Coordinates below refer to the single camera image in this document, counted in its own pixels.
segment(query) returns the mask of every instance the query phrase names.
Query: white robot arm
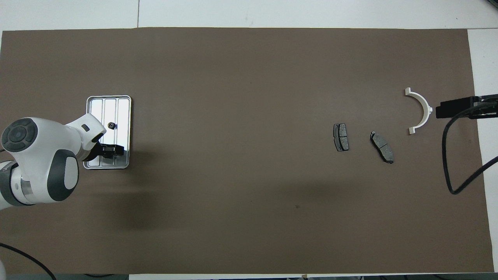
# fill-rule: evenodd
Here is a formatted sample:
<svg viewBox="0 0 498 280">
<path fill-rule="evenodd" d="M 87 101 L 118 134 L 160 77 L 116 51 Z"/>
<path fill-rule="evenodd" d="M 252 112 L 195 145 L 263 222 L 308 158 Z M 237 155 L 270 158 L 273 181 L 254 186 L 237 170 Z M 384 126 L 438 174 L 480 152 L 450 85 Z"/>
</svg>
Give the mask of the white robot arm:
<svg viewBox="0 0 498 280">
<path fill-rule="evenodd" d="M 66 199 L 78 183 L 77 161 L 95 157 L 105 132 L 90 114 L 66 125 L 39 118 L 10 124 L 1 145 L 15 160 L 0 163 L 0 210 Z"/>
</svg>

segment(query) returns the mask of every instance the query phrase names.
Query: brown table surface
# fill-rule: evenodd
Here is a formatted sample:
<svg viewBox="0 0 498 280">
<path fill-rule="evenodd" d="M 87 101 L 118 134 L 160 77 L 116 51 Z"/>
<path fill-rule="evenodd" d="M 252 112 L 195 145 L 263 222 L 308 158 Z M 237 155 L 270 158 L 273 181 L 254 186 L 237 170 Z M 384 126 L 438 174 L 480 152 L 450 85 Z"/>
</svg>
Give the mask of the brown table surface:
<svg viewBox="0 0 498 280">
<path fill-rule="evenodd" d="M 408 135 L 406 87 L 434 108 L 473 95 L 466 30 L 4 31 L 0 128 L 68 123 L 92 95 L 130 95 L 133 116 L 127 169 L 80 166 L 66 201 L 1 211 L 0 241 L 56 273 L 491 272 L 483 179 L 448 192 L 448 119 Z M 481 165 L 475 120 L 448 149 L 457 184 Z"/>
</svg>

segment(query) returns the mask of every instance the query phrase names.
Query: silver rectangular tray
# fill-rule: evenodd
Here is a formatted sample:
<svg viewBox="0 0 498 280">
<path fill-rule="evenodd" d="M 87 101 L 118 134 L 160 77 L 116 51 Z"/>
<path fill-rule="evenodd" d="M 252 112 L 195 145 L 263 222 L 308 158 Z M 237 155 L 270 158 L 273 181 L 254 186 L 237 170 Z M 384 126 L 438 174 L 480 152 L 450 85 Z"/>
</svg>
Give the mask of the silver rectangular tray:
<svg viewBox="0 0 498 280">
<path fill-rule="evenodd" d="M 86 169 L 124 169 L 129 165 L 129 148 L 131 138 L 131 97 L 128 95 L 90 96 L 87 99 L 87 113 L 92 114 L 106 128 L 106 133 L 99 142 L 102 144 L 117 144 L 124 147 L 122 156 L 103 158 L 97 156 L 86 161 Z M 114 130 L 108 127 L 115 123 Z"/>
</svg>

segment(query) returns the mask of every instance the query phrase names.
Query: black cable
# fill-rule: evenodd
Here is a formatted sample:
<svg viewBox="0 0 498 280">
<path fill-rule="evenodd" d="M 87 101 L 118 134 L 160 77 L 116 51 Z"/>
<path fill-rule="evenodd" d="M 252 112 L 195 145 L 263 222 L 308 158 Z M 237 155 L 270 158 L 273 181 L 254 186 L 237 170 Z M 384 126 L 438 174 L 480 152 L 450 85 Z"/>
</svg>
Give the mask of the black cable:
<svg viewBox="0 0 498 280">
<path fill-rule="evenodd" d="M 433 274 L 433 276 L 436 277 L 436 278 L 439 278 L 441 280 L 454 280 L 454 279 L 443 278 L 443 277 L 441 277 L 441 276 L 439 276 L 437 274 Z"/>
<path fill-rule="evenodd" d="M 481 173 L 483 173 L 486 169 L 490 168 L 491 165 L 495 164 L 498 162 L 498 156 L 493 158 L 492 160 L 488 161 L 486 164 L 481 166 L 479 169 L 476 170 L 472 175 L 465 180 L 465 182 L 462 183 L 456 190 L 453 189 L 451 186 L 451 181 L 450 181 L 450 173 L 448 172 L 448 162 L 446 159 L 446 137 L 448 135 L 448 130 L 450 129 L 450 126 L 460 117 L 472 113 L 474 111 L 477 111 L 479 109 L 485 109 L 489 107 L 493 107 L 498 105 L 497 102 L 492 102 L 492 103 L 485 103 L 485 104 L 480 104 L 477 106 L 474 106 L 472 108 L 465 109 L 461 111 L 460 113 L 456 114 L 454 117 L 451 118 L 451 120 L 448 122 L 448 124 L 444 127 L 443 131 L 443 139 L 442 139 L 442 154 L 443 154 L 443 170 L 444 170 L 444 177 L 446 179 L 446 185 L 448 186 L 448 190 L 450 191 L 451 194 L 459 194 L 463 189 L 465 189 L 474 179 L 476 179 Z"/>
<path fill-rule="evenodd" d="M 34 262 L 35 264 L 39 265 L 41 268 L 43 268 L 43 270 L 45 270 L 45 272 L 47 272 L 47 274 L 52 278 L 52 280 L 57 280 L 55 278 L 55 275 L 52 273 L 52 271 L 50 271 L 50 269 L 48 269 L 48 267 L 46 267 L 44 264 L 42 264 L 39 260 L 35 259 L 34 257 L 30 256 L 29 254 L 17 249 L 17 248 L 14 248 L 12 246 L 9 246 L 7 244 L 4 244 L 4 243 L 0 243 L 0 247 L 4 247 L 5 249 L 9 249 L 13 252 L 16 252 L 20 255 L 22 255 L 23 257 L 26 257 L 28 258 L 30 261 Z"/>
<path fill-rule="evenodd" d="M 107 276 L 112 276 L 114 274 L 100 274 L 100 275 L 95 275 L 95 274 L 86 274 L 86 276 L 93 277 L 93 278 L 102 278 L 102 277 L 107 277 Z"/>
</svg>

